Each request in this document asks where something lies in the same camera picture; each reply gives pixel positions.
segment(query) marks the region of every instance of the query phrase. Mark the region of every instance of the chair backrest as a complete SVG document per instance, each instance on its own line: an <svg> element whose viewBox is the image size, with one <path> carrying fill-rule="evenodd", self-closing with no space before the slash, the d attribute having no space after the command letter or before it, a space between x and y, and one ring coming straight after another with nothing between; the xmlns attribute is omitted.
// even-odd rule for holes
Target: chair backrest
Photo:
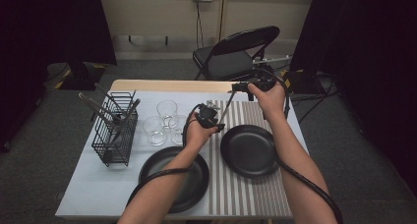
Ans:
<svg viewBox="0 0 417 224"><path fill-rule="evenodd" d="M212 49L208 59L214 55L230 54L262 46L253 58L263 53L265 48L279 35L279 28L268 26L244 30L225 37Z"/></svg>

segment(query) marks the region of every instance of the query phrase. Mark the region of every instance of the black wire basket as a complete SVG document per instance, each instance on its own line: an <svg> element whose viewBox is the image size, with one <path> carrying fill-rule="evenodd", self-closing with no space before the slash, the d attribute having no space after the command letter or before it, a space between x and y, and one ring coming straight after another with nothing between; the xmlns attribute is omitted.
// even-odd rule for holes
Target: black wire basket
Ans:
<svg viewBox="0 0 417 224"><path fill-rule="evenodd" d="M138 123L134 93L112 92L99 109L92 147L108 167L111 163L129 165L133 138Z"/></svg>

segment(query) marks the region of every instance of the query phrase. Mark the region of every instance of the person's right arm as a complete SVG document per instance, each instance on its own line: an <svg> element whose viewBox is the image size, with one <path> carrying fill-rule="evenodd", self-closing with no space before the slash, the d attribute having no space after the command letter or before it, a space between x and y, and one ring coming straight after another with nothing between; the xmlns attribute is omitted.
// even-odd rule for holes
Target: person's right arm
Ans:
<svg viewBox="0 0 417 224"><path fill-rule="evenodd" d="M328 193L322 173L310 155L304 150L288 125L284 113L284 90L276 84L268 92L262 92L253 84L249 91L258 99L272 130L279 158L295 171ZM337 223L331 208L313 190L281 169L285 193L296 223Z"/></svg>

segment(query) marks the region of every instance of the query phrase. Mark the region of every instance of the person's arm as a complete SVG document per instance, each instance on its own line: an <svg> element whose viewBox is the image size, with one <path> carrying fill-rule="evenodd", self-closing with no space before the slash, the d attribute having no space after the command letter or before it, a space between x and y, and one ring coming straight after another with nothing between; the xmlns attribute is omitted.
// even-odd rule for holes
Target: person's arm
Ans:
<svg viewBox="0 0 417 224"><path fill-rule="evenodd" d="M190 167L209 136L216 132L217 127L204 129L194 119L193 115L186 146L164 170ZM148 182L126 207L118 223L160 223L177 197L185 176L186 173L172 174Z"/></svg>
<svg viewBox="0 0 417 224"><path fill-rule="evenodd" d="M257 97L269 122L279 158L328 193L322 173L301 146L285 119L282 110L285 96L282 86L276 84L268 92L262 92L253 84L249 84L248 88ZM331 208L320 196L285 169L281 169L281 173L285 193L296 223L336 223Z"/></svg>

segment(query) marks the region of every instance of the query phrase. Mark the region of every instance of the gray carpet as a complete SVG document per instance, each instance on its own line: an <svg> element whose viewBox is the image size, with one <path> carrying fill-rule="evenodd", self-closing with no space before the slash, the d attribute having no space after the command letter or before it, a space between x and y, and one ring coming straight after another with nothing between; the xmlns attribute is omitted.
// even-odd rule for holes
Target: gray carpet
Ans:
<svg viewBox="0 0 417 224"><path fill-rule="evenodd" d="M50 66L50 75L63 67ZM117 79L192 80L196 70L192 60L119 61L118 66L108 67L100 84L110 89ZM2 224L109 223L54 216L92 127L92 113L78 99L78 91L54 89L59 80L45 83L43 101L11 140L11 151L0 154ZM98 91L85 94L97 101L104 98ZM298 118L316 102L294 102ZM339 95L327 98L300 125L344 223L417 223L416 199L387 159L361 135L358 125Z"/></svg>

